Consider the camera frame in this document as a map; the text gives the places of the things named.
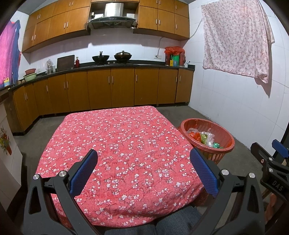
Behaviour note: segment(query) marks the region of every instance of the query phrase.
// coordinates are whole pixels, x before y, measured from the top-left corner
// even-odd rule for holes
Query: black countertop
[[[130,63],[126,64],[117,64],[113,63],[115,60],[108,61],[110,64],[107,65],[95,65],[94,62],[89,62],[89,63],[82,63],[79,65],[79,68],[74,68],[74,69],[68,69],[68,70],[63,70],[63,71],[56,71],[55,73],[52,74],[46,74],[46,73],[40,73],[37,75],[35,79],[29,82],[25,82],[19,85],[10,85],[8,87],[4,87],[1,90],[9,88],[9,90],[14,90],[17,89],[21,86],[24,86],[26,84],[30,84],[32,82],[37,82],[42,79],[46,79],[49,77],[53,77],[56,75],[61,75],[61,74],[66,74],[66,73],[71,73],[71,72],[77,72],[77,71],[83,71],[83,70],[93,70],[93,69],[108,69],[108,68],[134,68],[134,67],[147,67],[147,68],[164,68],[164,69],[187,69],[191,71],[195,71],[195,66],[194,65],[189,65],[188,68],[184,67],[172,67],[172,66],[165,66],[164,62],[158,62],[158,61],[147,61],[147,60],[130,60]]]

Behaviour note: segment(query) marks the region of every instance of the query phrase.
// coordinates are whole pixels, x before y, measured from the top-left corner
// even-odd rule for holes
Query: wooden cabinet
[[[186,38],[190,37],[190,20],[184,16],[175,15],[175,34],[184,36]]]
[[[138,9],[138,28],[158,30],[158,10],[140,6]]]
[[[70,112],[65,74],[51,77],[48,79],[48,88],[53,113]]]
[[[66,74],[66,87],[71,112],[90,109],[87,71]]]
[[[73,0],[70,6],[70,11],[77,8],[89,7],[91,0]]]
[[[25,51],[33,46],[34,30],[35,27],[31,27],[24,32],[22,51]]]
[[[29,15],[25,30],[27,30],[31,27],[34,27],[37,24],[39,14],[40,14],[40,10],[37,10],[37,11],[33,12],[31,15]]]
[[[48,32],[51,18],[41,21],[35,27],[33,45],[41,43],[48,39]]]
[[[73,0],[58,0],[55,4],[52,16],[69,11],[72,1]]]
[[[175,0],[175,13],[189,18],[189,5],[184,2]]]
[[[173,104],[177,91],[177,69],[160,69],[157,104]]]
[[[156,104],[158,98],[159,69],[136,68],[134,105]]]
[[[25,87],[18,88],[13,93],[13,99],[23,131],[31,125],[31,117],[26,102]]]
[[[175,14],[164,11],[158,10],[158,30],[164,31],[168,33],[175,33]]]
[[[159,9],[175,12],[175,1],[174,0],[159,0]]]
[[[25,86],[26,103],[30,113],[30,124],[31,125],[36,118],[39,116],[37,103],[34,94],[34,86],[32,83]]]
[[[194,72],[186,69],[179,69],[176,103],[189,102],[193,84]]]
[[[87,71],[88,95],[91,109],[112,107],[110,69]]]
[[[40,9],[40,14],[38,17],[38,23],[52,17],[55,5],[56,5],[56,2],[53,2],[53,3]]]
[[[33,85],[39,115],[52,114],[53,109],[50,101],[48,80],[35,82]]]
[[[111,69],[112,107],[130,107],[134,105],[134,68]]]
[[[89,7],[70,10],[67,18],[66,33],[85,30]]]
[[[51,27],[49,27],[48,39],[65,34],[67,17],[68,12],[64,12],[51,18]]]

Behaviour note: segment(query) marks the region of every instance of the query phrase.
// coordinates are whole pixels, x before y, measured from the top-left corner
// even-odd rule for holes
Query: floral tablecloth
[[[37,173],[68,170],[91,149],[98,163],[75,197],[93,225],[132,227],[192,202],[203,185],[190,162],[192,146],[151,106],[73,113],[43,152]],[[56,195],[60,220],[69,225]]]

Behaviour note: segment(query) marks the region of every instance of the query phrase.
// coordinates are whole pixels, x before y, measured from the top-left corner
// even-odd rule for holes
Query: red plastic bag
[[[181,53],[185,53],[185,50],[179,46],[176,46],[176,47],[166,47],[164,52],[170,55],[179,55]]]

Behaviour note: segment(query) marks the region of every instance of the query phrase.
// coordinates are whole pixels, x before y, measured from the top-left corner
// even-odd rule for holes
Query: red bowl
[[[35,73],[36,69],[28,69],[25,71],[26,75]]]

